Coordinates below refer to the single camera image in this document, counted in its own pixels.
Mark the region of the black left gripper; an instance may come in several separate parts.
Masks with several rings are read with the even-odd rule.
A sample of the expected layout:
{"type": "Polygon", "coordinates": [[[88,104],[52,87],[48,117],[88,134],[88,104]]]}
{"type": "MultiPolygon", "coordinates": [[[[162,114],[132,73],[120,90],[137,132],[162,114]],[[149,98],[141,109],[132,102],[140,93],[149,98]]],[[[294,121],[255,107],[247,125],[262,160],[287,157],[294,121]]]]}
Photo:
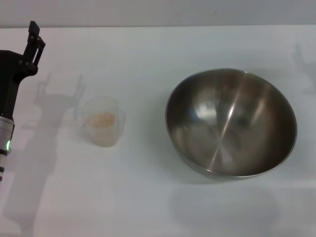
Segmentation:
{"type": "Polygon", "coordinates": [[[0,51],[0,115],[7,119],[13,119],[21,81],[38,72],[38,64],[45,48],[45,42],[39,36],[40,28],[35,21],[30,21],[28,32],[23,55],[9,50],[0,51]]]}

